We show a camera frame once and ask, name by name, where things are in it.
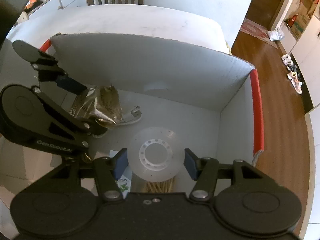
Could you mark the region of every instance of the plastic disc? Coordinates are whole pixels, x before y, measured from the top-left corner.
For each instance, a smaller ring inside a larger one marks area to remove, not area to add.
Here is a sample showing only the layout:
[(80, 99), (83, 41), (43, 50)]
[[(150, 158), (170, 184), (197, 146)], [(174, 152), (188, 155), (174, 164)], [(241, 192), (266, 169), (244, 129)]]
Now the plastic disc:
[(184, 149), (174, 131), (150, 127), (141, 130), (131, 140), (128, 161), (140, 178), (151, 182), (165, 181), (182, 168)]

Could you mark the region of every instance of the red rug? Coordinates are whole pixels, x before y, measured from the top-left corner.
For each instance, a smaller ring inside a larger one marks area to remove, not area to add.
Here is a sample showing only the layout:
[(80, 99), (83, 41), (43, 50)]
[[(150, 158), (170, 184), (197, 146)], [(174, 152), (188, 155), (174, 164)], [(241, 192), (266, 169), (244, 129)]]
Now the red rug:
[(244, 19), (241, 28), (240, 28), (241, 32), (250, 34), (253, 37), (258, 38), (259, 40), (262, 40), (268, 44), (270, 44), (271, 46), (277, 48), (277, 44), (274, 41), (271, 41), (268, 37), (267, 34), (267, 29), (255, 22), (252, 22), (248, 19)]

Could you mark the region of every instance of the screw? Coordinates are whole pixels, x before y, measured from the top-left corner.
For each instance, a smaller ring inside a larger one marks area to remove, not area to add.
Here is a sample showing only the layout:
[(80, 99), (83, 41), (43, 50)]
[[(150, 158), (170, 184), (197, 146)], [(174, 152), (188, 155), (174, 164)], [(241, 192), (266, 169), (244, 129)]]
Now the screw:
[(104, 196), (108, 199), (116, 199), (120, 197), (120, 193), (116, 190), (108, 190), (104, 193)]
[(40, 88), (34, 88), (33, 90), (34, 90), (37, 94), (40, 94), (40, 93), (41, 93)]
[(206, 198), (209, 194), (205, 190), (198, 189), (198, 190), (193, 191), (192, 195), (195, 198)]
[(89, 147), (89, 144), (88, 144), (88, 142), (87, 142), (87, 141), (82, 141), (82, 145), (83, 145), (84, 147), (86, 147), (86, 148), (88, 148), (88, 147)]
[(151, 205), (152, 201), (149, 200), (149, 199), (145, 199), (144, 201), (142, 201), (142, 203), (145, 204), (145, 205)]
[(152, 199), (152, 202), (159, 203), (161, 201), (161, 198), (155, 197)]

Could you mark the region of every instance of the brown plastic wrapper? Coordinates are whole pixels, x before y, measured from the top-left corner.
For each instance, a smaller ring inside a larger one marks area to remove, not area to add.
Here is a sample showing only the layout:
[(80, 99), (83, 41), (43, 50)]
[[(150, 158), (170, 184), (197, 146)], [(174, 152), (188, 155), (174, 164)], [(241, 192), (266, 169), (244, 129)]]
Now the brown plastic wrapper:
[(94, 119), (103, 127), (113, 128), (122, 118), (118, 91), (112, 85), (85, 90), (74, 101), (70, 114), (75, 118)]

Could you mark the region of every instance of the wooden floor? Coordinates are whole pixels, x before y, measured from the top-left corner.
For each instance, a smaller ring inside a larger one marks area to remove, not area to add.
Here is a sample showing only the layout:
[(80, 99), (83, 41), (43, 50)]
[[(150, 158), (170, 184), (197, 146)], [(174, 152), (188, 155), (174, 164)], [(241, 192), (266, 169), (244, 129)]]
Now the wooden floor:
[(303, 217), (308, 197), (309, 143), (301, 96), (286, 77), (280, 49), (239, 32), (231, 51), (258, 70), (265, 151), (259, 157), (257, 168), (300, 198)]

